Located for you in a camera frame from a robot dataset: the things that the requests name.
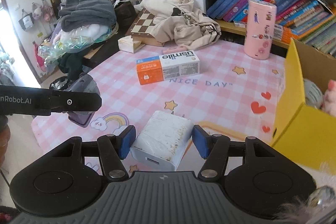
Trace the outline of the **clear tape roll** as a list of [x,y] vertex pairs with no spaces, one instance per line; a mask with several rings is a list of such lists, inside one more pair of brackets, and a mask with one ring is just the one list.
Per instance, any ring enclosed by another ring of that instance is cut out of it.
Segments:
[[321,89],[311,80],[303,79],[305,91],[305,103],[308,106],[320,109],[323,104],[323,93]]

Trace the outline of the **white power adapter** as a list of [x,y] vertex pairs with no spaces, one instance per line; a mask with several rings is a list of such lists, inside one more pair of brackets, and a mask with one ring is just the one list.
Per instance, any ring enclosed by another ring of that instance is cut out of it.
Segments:
[[132,157],[152,169],[177,170],[191,138],[189,119],[155,111],[130,148]]

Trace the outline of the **small orange box on shelf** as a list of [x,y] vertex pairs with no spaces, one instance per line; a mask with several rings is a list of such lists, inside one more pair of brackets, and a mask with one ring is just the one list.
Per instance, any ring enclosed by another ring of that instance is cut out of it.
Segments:
[[273,39],[279,42],[289,44],[291,39],[298,39],[298,34],[296,34],[292,29],[283,27],[281,25],[274,25]]

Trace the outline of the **pink plush pig toy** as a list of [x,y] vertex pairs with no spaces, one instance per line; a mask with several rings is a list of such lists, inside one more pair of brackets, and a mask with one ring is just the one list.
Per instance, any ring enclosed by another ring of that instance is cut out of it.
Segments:
[[336,117],[336,83],[335,80],[330,80],[327,90],[323,96],[322,110]]

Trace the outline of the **grey folded blanket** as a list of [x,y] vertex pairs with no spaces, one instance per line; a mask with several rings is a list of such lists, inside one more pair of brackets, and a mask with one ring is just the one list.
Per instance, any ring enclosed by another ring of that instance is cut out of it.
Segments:
[[91,24],[112,27],[117,22],[110,0],[66,0],[59,16],[65,32]]

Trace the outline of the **beige cloth bag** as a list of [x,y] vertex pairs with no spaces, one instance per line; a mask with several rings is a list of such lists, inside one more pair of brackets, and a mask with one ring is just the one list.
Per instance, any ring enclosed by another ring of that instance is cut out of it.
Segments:
[[218,41],[221,28],[194,0],[142,0],[140,7],[154,15],[149,34],[160,43],[175,42],[197,50]]

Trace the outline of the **orange white usmile box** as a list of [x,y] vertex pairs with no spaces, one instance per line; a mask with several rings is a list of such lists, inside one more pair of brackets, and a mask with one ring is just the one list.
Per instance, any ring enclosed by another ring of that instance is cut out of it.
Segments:
[[138,59],[136,72],[140,85],[198,75],[200,73],[200,59],[194,51]]

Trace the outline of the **yellow cardboard box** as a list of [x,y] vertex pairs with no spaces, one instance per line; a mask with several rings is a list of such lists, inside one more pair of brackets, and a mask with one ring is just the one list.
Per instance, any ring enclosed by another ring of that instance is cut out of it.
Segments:
[[335,174],[335,117],[306,104],[303,81],[321,92],[335,80],[335,58],[297,40],[290,42],[280,80],[271,146],[292,161]]

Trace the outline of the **row of books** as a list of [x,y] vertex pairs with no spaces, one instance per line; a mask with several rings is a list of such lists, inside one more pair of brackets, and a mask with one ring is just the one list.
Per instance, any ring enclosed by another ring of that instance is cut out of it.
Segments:
[[[236,27],[246,27],[249,0],[216,0],[206,14]],[[275,24],[292,29],[298,34],[297,40],[309,42],[335,23],[322,0],[259,0],[277,7]]]

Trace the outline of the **white wedge block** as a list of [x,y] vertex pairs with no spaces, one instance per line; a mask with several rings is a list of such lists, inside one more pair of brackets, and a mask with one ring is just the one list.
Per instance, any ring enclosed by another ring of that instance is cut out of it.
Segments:
[[139,40],[135,40],[130,35],[125,36],[123,38],[118,39],[118,47],[120,51],[136,53],[141,48],[143,48],[145,44],[143,44]]

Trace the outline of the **wooden chessboard box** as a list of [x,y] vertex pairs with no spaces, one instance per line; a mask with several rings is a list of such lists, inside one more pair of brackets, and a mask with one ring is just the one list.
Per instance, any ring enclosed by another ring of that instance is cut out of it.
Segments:
[[142,44],[163,47],[164,43],[158,42],[151,35],[151,31],[155,26],[153,20],[154,15],[148,12],[147,9],[142,9],[127,30],[126,36],[131,36],[133,39],[141,41]]

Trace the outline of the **iridescent plastic wrap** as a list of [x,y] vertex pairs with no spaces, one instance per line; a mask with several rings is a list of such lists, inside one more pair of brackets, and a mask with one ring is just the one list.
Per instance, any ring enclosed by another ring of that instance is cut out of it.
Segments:
[[52,67],[66,53],[81,52],[96,43],[101,43],[117,34],[119,24],[108,27],[100,24],[89,24],[70,32],[60,30],[50,42],[38,46],[37,54],[42,58],[45,67]]

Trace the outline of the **pink cylindrical container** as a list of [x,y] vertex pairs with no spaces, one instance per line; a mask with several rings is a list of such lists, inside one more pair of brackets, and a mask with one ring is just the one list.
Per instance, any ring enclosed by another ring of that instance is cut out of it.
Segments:
[[244,40],[244,52],[249,57],[266,60],[272,46],[277,7],[274,4],[248,1],[248,20]]

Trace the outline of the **pink checkered table mat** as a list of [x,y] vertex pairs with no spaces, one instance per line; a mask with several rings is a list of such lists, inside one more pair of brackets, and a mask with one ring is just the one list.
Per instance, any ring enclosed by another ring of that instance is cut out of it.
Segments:
[[271,142],[284,72],[282,57],[252,59],[243,46],[219,41],[196,52],[198,75],[141,85],[137,60],[161,52],[153,46],[137,53],[120,51],[93,69],[90,74],[100,90],[101,108],[85,128],[66,114],[35,118],[31,126],[41,149],[48,152],[73,136],[92,141],[116,135],[130,124],[140,132],[157,110],[187,118],[211,134],[227,134],[235,140],[256,136]]

